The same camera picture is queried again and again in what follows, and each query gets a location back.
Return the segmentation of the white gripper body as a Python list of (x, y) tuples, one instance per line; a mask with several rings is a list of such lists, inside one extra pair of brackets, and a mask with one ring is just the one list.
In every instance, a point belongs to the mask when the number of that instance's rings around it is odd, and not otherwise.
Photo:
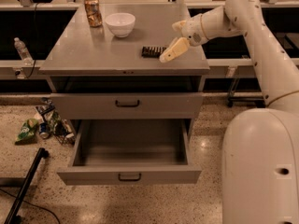
[(196, 15), (186, 20), (181, 32), (182, 36), (186, 37), (192, 46), (200, 46), (208, 41), (203, 29), (202, 15)]

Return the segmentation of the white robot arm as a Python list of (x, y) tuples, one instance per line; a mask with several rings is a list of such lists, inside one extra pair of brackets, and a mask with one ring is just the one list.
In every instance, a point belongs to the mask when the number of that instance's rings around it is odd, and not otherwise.
[(299, 224), (299, 69), (263, 19), (260, 0), (173, 25), (167, 63), (217, 37), (243, 36), (265, 106), (237, 115), (222, 143), (222, 224)]

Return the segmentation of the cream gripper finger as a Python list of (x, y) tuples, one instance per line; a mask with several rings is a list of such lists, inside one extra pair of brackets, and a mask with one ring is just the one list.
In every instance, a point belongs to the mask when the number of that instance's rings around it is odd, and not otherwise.
[(172, 28), (176, 32), (183, 32), (186, 27), (186, 21), (177, 21), (172, 24)]
[(159, 60), (161, 63), (168, 63), (178, 56), (185, 53), (190, 47), (190, 42), (187, 38), (175, 38), (169, 47), (160, 55)]

